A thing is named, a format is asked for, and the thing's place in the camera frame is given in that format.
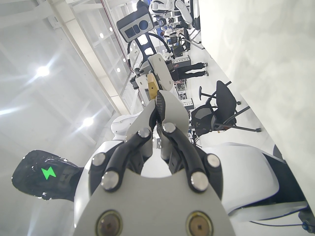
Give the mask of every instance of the desk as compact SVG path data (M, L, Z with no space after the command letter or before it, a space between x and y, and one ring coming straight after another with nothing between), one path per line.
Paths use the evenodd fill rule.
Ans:
M199 0L202 44L268 131L315 212L315 0Z

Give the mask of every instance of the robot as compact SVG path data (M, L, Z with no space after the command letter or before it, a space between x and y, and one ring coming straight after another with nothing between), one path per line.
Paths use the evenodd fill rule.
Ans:
M151 14L160 15L165 19L171 16L170 11L179 11L187 24L192 24L194 28L200 30L198 0L190 0L190 10L191 13L182 0L152 0L149 5Z
M141 22L137 15L125 19L124 29ZM147 106L118 117L111 127L115 140L104 142L84 167L34 150L14 172L15 188L44 200L73 201L74 236L234 236L232 219L267 220L297 211L303 228L314 233L314 216L285 161L248 145L201 149L190 143L169 60L154 54L143 62L134 83L144 86ZM168 177L141 176L153 153L155 126Z

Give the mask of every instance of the black pants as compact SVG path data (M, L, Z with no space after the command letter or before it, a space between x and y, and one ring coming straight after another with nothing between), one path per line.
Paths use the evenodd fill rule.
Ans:
M177 68L179 80L205 75L206 71L200 71L200 72L188 73L188 74L185 73L185 72L188 72L190 70L203 69L204 67L205 66L203 63L197 63L194 65L183 66L183 67Z

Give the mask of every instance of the green lightning bolt icon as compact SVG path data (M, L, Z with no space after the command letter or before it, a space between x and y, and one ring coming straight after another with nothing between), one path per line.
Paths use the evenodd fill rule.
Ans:
M56 174L55 174L55 172L51 166L49 167L48 170L42 168L42 171L43 171L43 174L44 174L46 180L49 178L49 176L56 177Z

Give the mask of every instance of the black office chair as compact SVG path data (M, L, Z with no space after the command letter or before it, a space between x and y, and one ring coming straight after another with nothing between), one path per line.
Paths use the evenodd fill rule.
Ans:
M243 110L237 112L236 105L240 105L241 102L237 102L232 95L231 91L228 89L228 85L224 84L222 81L217 81L216 91L212 94L206 94L201 92L201 87L199 88L199 99L201 96L208 96L209 99L206 101L205 105L202 105L192 111L191 113L191 123L195 127L196 134L201 136L212 131L222 131L229 128L245 130L250 132L261 132L261 128L249 129L244 127L236 126L236 116L250 109L246 107ZM217 106L212 106L211 99L216 99Z

